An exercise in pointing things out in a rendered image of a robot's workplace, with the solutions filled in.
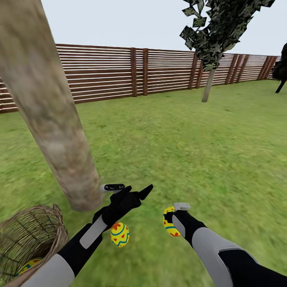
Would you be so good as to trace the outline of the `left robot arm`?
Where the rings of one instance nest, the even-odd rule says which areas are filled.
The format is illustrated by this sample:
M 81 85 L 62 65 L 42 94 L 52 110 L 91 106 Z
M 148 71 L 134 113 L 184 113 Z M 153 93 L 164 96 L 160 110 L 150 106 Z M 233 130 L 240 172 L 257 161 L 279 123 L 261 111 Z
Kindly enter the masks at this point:
M 76 275 L 102 242 L 102 233 L 110 229 L 131 209 L 141 205 L 153 189 L 153 185 L 140 192 L 131 192 L 131 185 L 103 184 L 103 193 L 114 192 L 111 204 L 94 214 L 92 223 L 87 223 L 70 241 L 63 246 L 42 268 L 21 287 L 69 287 Z

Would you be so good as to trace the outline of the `wicker basket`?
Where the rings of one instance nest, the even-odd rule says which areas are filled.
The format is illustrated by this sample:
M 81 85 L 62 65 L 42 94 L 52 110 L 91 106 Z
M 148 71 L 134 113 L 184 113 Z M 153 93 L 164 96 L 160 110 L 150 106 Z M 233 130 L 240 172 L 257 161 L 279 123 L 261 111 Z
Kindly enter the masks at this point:
M 44 232 L 46 232 L 46 234 L 49 236 L 49 234 L 47 233 L 47 230 L 45 230 L 45 227 L 42 226 L 42 223 L 39 222 L 39 219 L 37 220 L 36 219 L 36 216 L 35 214 L 32 213 L 32 210 L 36 210 L 36 209 L 41 209 L 43 210 L 45 213 L 43 214 L 38 214 L 38 216 L 42 217 L 42 215 L 44 216 L 47 216 L 48 219 L 50 220 L 50 223 L 49 224 L 46 224 L 46 227 L 48 227 L 49 225 L 50 226 L 53 226 L 53 232 L 56 232 L 56 237 L 53 238 L 53 239 L 50 239 L 48 241 L 44 241 L 43 243 L 39 242 L 38 239 L 40 239 L 39 237 L 37 237 L 37 239 L 35 238 L 35 236 L 32 235 L 31 232 L 29 232 L 27 229 L 29 228 L 26 228 L 24 227 L 24 225 L 22 225 L 21 222 L 19 222 L 17 220 L 16 217 L 18 217 L 19 215 L 21 214 L 26 214 L 26 213 L 30 213 L 31 216 L 34 216 L 33 218 L 35 218 L 34 221 L 36 221 L 37 223 L 39 223 L 39 225 L 41 226 L 42 230 L 44 230 Z M 58 221 L 58 228 L 55 228 L 55 223 L 53 221 L 51 221 L 51 218 L 55 219 Z M 41 206 L 41 205 L 36 205 L 36 206 L 33 206 L 33 207 L 30 207 L 29 209 L 27 210 L 24 210 L 24 211 L 21 211 L 21 212 L 18 212 L 16 214 L 14 214 L 13 216 L 11 216 L 9 219 L 7 219 L 6 221 L 3 221 L 0 223 L 0 229 L 4 226 L 7 226 L 9 224 L 9 222 L 11 220 L 16 220 L 19 225 L 21 225 L 22 227 L 24 227 L 24 230 L 28 231 L 29 235 L 32 235 L 32 237 L 35 239 L 35 241 L 38 242 L 38 244 L 40 244 L 34 252 L 30 252 L 30 256 L 26 259 L 25 262 L 23 261 L 18 261 L 18 265 L 22 264 L 22 265 L 25 265 L 28 261 L 30 261 L 31 259 L 34 259 L 35 257 L 37 257 L 36 253 L 45 245 L 48 245 L 46 247 L 46 249 L 49 249 L 49 250 L 46 250 L 42 256 L 47 252 L 48 254 L 46 254 L 38 263 L 32 265 L 29 269 L 27 269 L 26 271 L 24 271 L 23 273 L 21 273 L 20 275 L 16 276 L 15 275 L 18 273 L 18 269 L 19 267 L 16 267 L 15 268 L 15 271 L 13 274 L 7 274 L 7 270 L 3 270 L 1 269 L 0 270 L 0 277 L 2 277 L 2 275 L 7 275 L 8 277 L 6 278 L 6 284 L 3 285 L 2 287 L 21 287 L 26 281 L 28 281 L 29 278 L 31 278 L 40 268 L 42 268 L 58 251 L 60 251 L 63 246 L 65 246 L 69 241 L 70 241 L 70 237 L 68 235 L 68 232 L 67 232 L 67 229 L 66 229 L 66 226 L 64 225 L 63 223 L 63 215 L 61 214 L 61 210 L 59 208 L 59 206 L 57 204 L 54 204 L 53 205 L 53 208 L 51 208 L 50 206 Z M 6 246 L 7 243 L 11 243 L 11 242 L 14 242 L 15 244 L 18 244 L 20 245 L 21 247 L 23 247 L 25 249 L 25 247 L 21 244 L 18 243 L 18 241 L 14 241 L 13 239 L 14 238 L 11 238 L 10 236 L 4 234 L 4 232 L 1 232 L 0 231 L 0 234 L 4 237 L 4 239 L 2 239 L 0 241 L 0 249 L 2 249 L 4 246 Z M 28 235 L 28 236 L 29 236 Z M 37 243 L 36 242 L 36 243 Z M 15 245 L 14 244 L 14 245 Z M 7 247 L 7 250 L 5 253 L 3 252 L 0 252 L 0 267 L 3 266 L 5 260 L 7 259 L 7 261 L 15 261 L 11 258 L 8 257 L 8 253 L 12 251 L 12 244 L 10 244 L 8 247 Z M 43 247 L 44 248 L 44 247 Z M 45 249 L 44 249 L 45 250 Z M 16 261 L 17 262 L 17 261 Z

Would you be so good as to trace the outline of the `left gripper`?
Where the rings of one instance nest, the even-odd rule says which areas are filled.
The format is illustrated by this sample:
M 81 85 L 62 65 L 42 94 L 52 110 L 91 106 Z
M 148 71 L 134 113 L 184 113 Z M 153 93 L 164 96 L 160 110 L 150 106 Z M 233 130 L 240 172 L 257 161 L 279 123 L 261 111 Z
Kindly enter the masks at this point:
M 131 185 L 110 196 L 111 204 L 108 206 L 108 215 L 114 220 L 121 219 L 131 209 L 141 205 L 141 200 L 144 200 L 153 189 L 153 185 L 146 187 L 140 192 L 131 192 Z

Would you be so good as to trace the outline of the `easter egg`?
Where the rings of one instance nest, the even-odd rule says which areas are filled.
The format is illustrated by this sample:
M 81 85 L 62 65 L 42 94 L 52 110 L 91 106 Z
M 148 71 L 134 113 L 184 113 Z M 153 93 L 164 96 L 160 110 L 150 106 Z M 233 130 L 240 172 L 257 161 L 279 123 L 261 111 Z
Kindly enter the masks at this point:
M 26 271 L 27 269 L 29 269 L 32 265 L 38 263 L 41 260 L 41 256 L 40 257 L 35 257 L 34 259 L 31 259 L 30 261 L 28 261 L 24 266 L 22 266 L 22 268 L 20 268 L 20 270 L 18 271 L 18 273 L 15 275 L 18 276 L 21 273 L 23 273 L 24 271 Z
M 124 223 L 116 222 L 112 225 L 111 240 L 116 247 L 121 248 L 125 246 L 129 237 L 129 230 Z
M 174 237 L 176 236 L 180 236 L 181 233 L 174 227 L 173 223 L 168 223 L 167 220 L 165 220 L 164 215 L 167 214 L 167 212 L 174 212 L 174 207 L 168 207 L 167 209 L 165 209 L 165 211 L 163 212 L 163 224 L 164 227 L 166 228 L 166 230 Z

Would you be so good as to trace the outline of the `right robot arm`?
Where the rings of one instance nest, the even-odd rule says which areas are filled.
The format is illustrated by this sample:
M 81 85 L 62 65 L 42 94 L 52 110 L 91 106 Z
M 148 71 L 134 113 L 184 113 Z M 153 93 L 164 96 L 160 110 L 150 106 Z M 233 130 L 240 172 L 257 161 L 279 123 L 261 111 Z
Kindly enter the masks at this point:
M 174 203 L 164 215 L 200 257 L 216 287 L 287 287 L 287 276 L 261 266 L 245 249 L 207 228 L 187 213 L 188 203 Z

